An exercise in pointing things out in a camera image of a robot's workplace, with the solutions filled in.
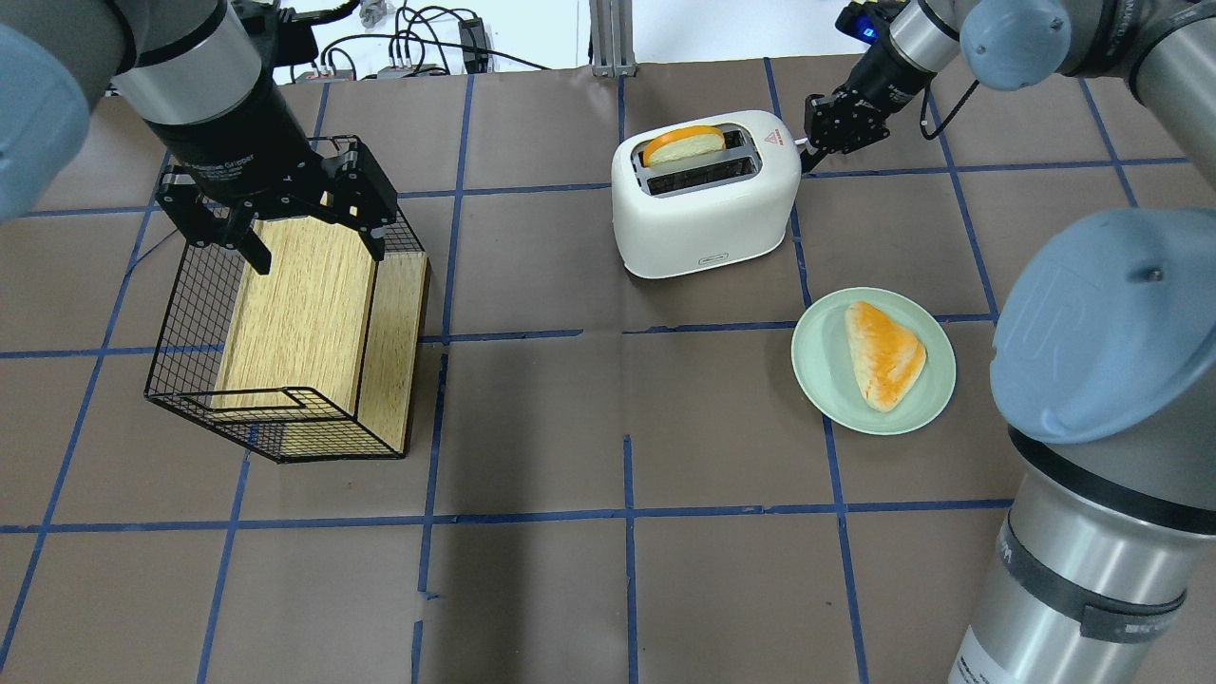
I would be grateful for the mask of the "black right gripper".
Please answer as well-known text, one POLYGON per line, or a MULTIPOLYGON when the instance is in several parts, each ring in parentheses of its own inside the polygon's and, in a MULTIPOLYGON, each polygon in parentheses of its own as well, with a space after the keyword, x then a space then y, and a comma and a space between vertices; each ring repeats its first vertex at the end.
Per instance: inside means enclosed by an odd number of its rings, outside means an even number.
POLYGON ((876 43, 848 79, 829 94, 807 96, 800 163, 803 174, 834 153, 851 153, 889 136, 886 120, 912 103, 935 72, 903 56, 890 43, 876 43))

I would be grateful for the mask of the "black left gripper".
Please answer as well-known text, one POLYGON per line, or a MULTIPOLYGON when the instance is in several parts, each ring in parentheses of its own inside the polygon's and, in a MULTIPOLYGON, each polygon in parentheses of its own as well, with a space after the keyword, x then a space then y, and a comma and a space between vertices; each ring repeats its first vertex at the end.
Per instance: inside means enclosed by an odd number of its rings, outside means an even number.
POLYGON ((236 251, 268 276, 257 220, 313 217, 356 231, 384 259, 385 231, 400 222, 390 178, 359 136, 306 136, 274 82, 213 120, 150 127, 171 156, 154 200, 187 245, 236 251))

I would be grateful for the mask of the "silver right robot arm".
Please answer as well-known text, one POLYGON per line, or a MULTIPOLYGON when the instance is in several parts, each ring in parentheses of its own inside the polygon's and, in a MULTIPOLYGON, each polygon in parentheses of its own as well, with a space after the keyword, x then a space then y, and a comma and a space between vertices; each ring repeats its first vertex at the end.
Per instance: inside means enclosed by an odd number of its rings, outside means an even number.
MULTIPOLYGON (((851 2, 868 51, 807 96, 804 168, 880 142, 963 57, 1000 91, 1118 77, 1214 179, 1211 1, 851 2)), ((1029 260, 990 385, 1028 473, 951 683, 1130 683, 1214 544, 1214 209, 1074 222, 1029 260)))

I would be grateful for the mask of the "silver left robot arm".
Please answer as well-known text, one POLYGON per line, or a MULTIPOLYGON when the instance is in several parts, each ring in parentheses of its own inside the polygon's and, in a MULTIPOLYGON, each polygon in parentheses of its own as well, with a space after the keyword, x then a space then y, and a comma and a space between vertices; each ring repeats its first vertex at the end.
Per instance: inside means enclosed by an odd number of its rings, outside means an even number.
POLYGON ((375 260, 401 222, 398 194, 356 136, 317 152, 278 92, 277 67, 319 55, 314 28, 361 9, 295 13, 277 1, 5 1, 1 215, 26 215, 86 142, 114 89, 170 163, 154 201, 182 239, 238 252, 265 276, 257 222, 313 217, 356 231, 375 260))

